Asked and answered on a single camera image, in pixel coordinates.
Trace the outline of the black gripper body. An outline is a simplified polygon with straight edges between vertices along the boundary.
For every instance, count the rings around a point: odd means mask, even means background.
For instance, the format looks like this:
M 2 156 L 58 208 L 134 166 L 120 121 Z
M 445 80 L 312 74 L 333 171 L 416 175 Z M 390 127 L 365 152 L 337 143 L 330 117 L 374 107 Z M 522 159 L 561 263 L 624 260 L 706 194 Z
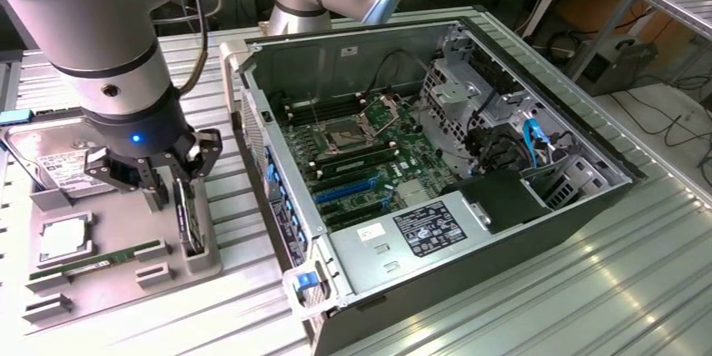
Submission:
M 104 115 L 84 109 L 84 116 L 116 154 L 148 158 L 169 150 L 185 152 L 194 144 L 193 129 L 185 121 L 176 88 L 144 110 L 126 115 Z

